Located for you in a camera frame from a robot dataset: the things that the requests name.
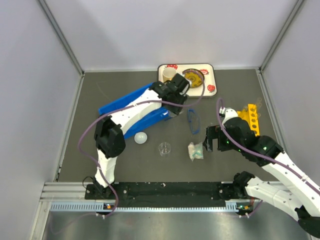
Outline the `blue plastic compartment bin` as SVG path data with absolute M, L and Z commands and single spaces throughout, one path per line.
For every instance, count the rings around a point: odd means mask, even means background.
M 118 98 L 117 100 L 108 103 L 98 109 L 99 115 L 106 114 L 108 112 L 121 109 L 129 105 L 134 100 L 137 100 L 150 86 L 152 83 L 149 83 L 125 96 L 122 96 Z M 161 107 L 159 109 L 156 109 L 146 116 L 144 116 L 141 120 L 136 122 L 133 126 L 131 126 L 127 132 L 124 134 L 124 139 L 128 139 L 132 136 L 134 136 L 138 132 L 142 132 L 144 129 L 162 121 L 162 120 L 168 120 L 169 117 L 169 111 L 165 107 Z

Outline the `plastic bag with gloves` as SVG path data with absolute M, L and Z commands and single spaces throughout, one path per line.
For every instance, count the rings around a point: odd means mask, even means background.
M 204 159 L 204 152 L 203 152 L 203 143 L 194 144 L 191 142 L 188 145 L 188 155 L 190 160 L 193 162 L 196 159 L 203 160 Z

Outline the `blue frame safety goggles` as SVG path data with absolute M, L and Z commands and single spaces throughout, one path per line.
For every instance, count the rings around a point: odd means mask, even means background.
M 187 122 L 189 124 L 189 129 L 193 135 L 200 132 L 201 120 L 197 112 L 193 108 L 187 110 Z

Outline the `clear glass beaker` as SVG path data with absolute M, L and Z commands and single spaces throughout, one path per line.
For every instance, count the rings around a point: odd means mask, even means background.
M 160 156 L 167 157 L 171 153 L 171 144 L 168 142 L 162 142 L 158 146 Z

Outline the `white round dish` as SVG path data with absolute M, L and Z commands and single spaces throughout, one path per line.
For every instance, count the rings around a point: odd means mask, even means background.
M 135 135 L 134 135 L 134 141 L 141 145 L 141 144 L 144 144 L 148 139 L 148 136 L 145 132 L 137 132 Z

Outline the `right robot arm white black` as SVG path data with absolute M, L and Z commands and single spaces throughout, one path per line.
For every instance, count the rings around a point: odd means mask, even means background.
M 320 187 L 291 160 L 285 150 L 269 136 L 256 136 L 240 117 L 206 128 L 204 148 L 211 152 L 213 141 L 221 152 L 235 150 L 250 162 L 273 175 L 284 190 L 241 172 L 234 176 L 233 192 L 239 198 L 258 198 L 283 211 L 309 235 L 320 237 Z

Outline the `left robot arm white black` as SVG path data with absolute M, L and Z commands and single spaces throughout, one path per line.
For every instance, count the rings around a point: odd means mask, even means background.
M 98 195 L 106 199 L 113 194 L 114 187 L 111 183 L 115 180 L 117 157 L 126 147 L 127 131 L 149 113 L 161 107 L 176 115 L 179 114 L 188 98 L 187 91 L 190 85 L 191 82 L 179 73 L 175 74 L 172 80 L 156 81 L 128 104 L 132 108 L 112 113 L 96 124 L 94 139 L 99 166 L 93 184 Z

